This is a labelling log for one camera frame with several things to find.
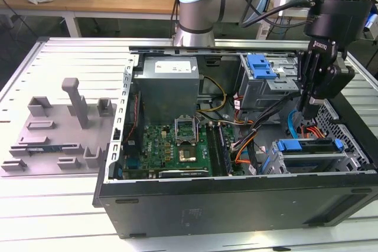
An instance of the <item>cable on desk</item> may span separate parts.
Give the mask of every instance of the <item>cable on desk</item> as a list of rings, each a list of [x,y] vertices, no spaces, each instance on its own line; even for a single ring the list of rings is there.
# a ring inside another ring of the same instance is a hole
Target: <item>cable on desk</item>
[[[258,15],[258,16],[261,16],[262,14],[252,5],[252,1],[253,0],[245,0],[247,2],[247,4],[249,5],[249,7],[251,7],[253,9],[253,11]],[[278,28],[293,28],[293,27],[298,27],[298,26],[301,26],[301,25],[304,25],[306,24],[307,22],[300,22],[300,23],[297,23],[297,24],[294,24],[294,25],[278,25],[278,24],[275,24],[274,22],[270,21],[269,19],[267,18],[264,18],[263,19],[265,22],[267,22],[268,24],[274,26],[274,27],[278,27]]]
[[[18,15],[17,12],[14,11],[13,8],[10,7],[10,5],[5,0],[2,0],[2,2],[4,2],[4,4],[14,13],[14,15],[16,15],[17,18],[19,18],[21,20],[21,22],[25,24],[25,26],[29,29],[29,31],[33,34],[33,36],[35,36],[36,38],[38,38],[38,35],[32,30],[32,28],[29,27],[28,24],[26,24],[26,22],[21,18],[21,16]]]

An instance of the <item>table leg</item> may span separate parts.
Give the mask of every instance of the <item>table leg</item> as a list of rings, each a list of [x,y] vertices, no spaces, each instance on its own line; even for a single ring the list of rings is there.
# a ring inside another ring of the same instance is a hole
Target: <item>table leg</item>
[[[0,21],[9,29],[13,29],[13,22],[9,15],[0,15]]]
[[[77,18],[65,16],[64,19],[66,20],[66,25],[69,29],[70,36],[72,38],[80,38],[82,34],[80,32],[79,24],[77,23]]]
[[[117,29],[116,32],[120,32],[120,19],[117,19]]]

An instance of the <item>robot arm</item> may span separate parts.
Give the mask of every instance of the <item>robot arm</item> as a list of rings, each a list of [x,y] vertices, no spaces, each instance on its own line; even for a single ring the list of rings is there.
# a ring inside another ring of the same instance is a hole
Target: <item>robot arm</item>
[[[253,0],[252,5],[262,13],[266,1]],[[214,23],[239,22],[245,6],[245,0],[180,0],[180,23],[174,37],[174,45],[214,46]],[[249,9],[247,18],[256,16],[252,9]]]
[[[372,8],[370,0],[314,0],[304,33],[308,50],[298,56],[302,96],[298,110],[314,118],[324,99],[335,97],[353,79],[344,64],[347,47],[360,38]]]

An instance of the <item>floor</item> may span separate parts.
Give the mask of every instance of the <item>floor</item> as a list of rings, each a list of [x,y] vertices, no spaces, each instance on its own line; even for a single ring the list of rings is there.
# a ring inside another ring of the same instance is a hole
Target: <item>floor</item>
[[[25,22],[33,29],[38,36],[48,37],[69,37],[65,23],[57,17],[26,17]],[[99,29],[93,19],[79,19],[80,29],[83,37],[138,37],[138,38],[167,38],[169,34],[169,21],[163,20],[120,20],[120,31],[117,32],[117,21],[115,19],[97,19]],[[269,39],[280,40],[283,38],[283,31],[273,30]],[[216,38],[254,39],[257,28],[239,28],[236,24],[217,24],[214,27]],[[286,40],[306,40],[303,28],[290,29]],[[11,30],[0,25],[0,89],[12,76],[27,52],[34,45],[35,37],[19,19],[14,19],[14,27]],[[362,63],[366,65],[374,52],[378,49],[369,41],[357,41],[349,50]],[[378,72],[378,56],[369,65],[372,74]]]

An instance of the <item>motherboard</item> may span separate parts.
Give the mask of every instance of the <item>motherboard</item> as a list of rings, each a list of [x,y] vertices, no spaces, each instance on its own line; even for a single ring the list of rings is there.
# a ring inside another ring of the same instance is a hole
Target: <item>motherboard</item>
[[[230,125],[146,125],[141,154],[125,157],[123,177],[154,179],[221,176],[231,173]]]

